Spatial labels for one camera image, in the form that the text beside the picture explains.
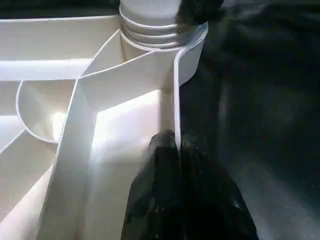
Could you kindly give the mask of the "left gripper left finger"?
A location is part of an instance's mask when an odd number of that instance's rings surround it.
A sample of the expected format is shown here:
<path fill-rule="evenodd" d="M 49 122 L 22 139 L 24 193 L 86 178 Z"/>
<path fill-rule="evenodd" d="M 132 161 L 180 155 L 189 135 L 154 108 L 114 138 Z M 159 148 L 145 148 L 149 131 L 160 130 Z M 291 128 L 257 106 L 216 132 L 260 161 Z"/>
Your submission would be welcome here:
<path fill-rule="evenodd" d="M 143 167 L 131 183 L 121 238 L 181 239 L 181 169 L 175 133 L 163 130 L 148 145 Z"/>

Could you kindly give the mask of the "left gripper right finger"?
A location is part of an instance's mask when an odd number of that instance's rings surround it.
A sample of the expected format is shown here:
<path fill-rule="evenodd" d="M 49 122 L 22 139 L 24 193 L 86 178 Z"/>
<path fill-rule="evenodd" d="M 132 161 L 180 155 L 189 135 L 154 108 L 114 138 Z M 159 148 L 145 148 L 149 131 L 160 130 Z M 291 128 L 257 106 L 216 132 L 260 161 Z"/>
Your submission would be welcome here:
<path fill-rule="evenodd" d="M 189 136 L 181 140 L 188 240 L 257 240 L 257 228 L 234 180 Z"/>

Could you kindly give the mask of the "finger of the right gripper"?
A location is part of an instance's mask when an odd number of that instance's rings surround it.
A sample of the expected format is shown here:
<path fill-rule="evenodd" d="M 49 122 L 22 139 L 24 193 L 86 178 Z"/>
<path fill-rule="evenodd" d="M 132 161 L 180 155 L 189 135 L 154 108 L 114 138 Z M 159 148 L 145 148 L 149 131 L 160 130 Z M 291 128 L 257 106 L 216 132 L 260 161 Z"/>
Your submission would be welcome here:
<path fill-rule="evenodd" d="M 177 12 L 177 23 L 191 26 L 221 19 L 226 10 L 223 0 L 182 0 Z"/>

